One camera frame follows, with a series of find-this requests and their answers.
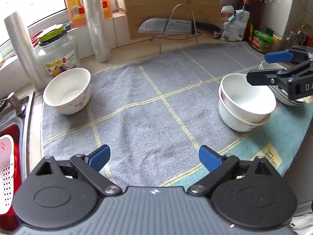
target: stack of plates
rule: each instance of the stack of plates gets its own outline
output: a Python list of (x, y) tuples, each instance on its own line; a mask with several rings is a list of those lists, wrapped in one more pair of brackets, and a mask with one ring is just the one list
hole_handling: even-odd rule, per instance
[[(278, 63), (267, 63), (266, 61), (263, 61), (259, 66), (259, 70), (274, 70), (274, 69), (286, 70)], [(299, 106), (304, 103), (303, 98), (298, 100), (289, 100), (285, 90), (280, 89), (278, 86), (269, 86), (269, 88), (272, 90), (276, 99), (282, 102), (283, 104), (286, 104), (288, 106)]]

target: orange detergent bottle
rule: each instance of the orange detergent bottle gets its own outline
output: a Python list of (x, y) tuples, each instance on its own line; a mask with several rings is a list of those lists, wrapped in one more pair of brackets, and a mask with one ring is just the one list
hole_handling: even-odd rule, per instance
[[(101, 0), (104, 18), (112, 17), (112, 7), (110, 0)], [(87, 25), (86, 14), (83, 0), (65, 0), (66, 8), (69, 14), (69, 20), (72, 28)]]

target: gray ribbed panel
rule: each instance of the gray ribbed panel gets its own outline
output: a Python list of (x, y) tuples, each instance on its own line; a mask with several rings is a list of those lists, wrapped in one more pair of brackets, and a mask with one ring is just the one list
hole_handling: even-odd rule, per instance
[[(152, 194), (154, 189), (159, 193)], [(193, 197), (182, 187), (129, 187), (118, 197), (108, 197), (84, 222), (60, 231), (20, 228), (16, 235), (260, 235), (230, 228), (204, 197)], [(285, 227), (262, 235), (294, 235)]]

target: hanging knife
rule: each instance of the hanging knife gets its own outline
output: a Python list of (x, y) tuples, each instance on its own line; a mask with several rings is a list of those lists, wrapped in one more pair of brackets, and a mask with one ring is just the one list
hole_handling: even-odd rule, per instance
[[(165, 26), (168, 22), (167, 18), (150, 18), (144, 21), (138, 29), (139, 33), (159, 33), (163, 34)], [(209, 23), (196, 22), (196, 29), (208, 32), (220, 32), (221, 28)], [(171, 19), (168, 23), (166, 34), (195, 34), (193, 21)]]

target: colander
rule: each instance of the colander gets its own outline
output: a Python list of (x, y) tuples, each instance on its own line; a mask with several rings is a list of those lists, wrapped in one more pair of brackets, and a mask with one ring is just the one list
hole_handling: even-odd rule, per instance
[(10, 210), (13, 198), (14, 142), (10, 135), (0, 137), (0, 215)]

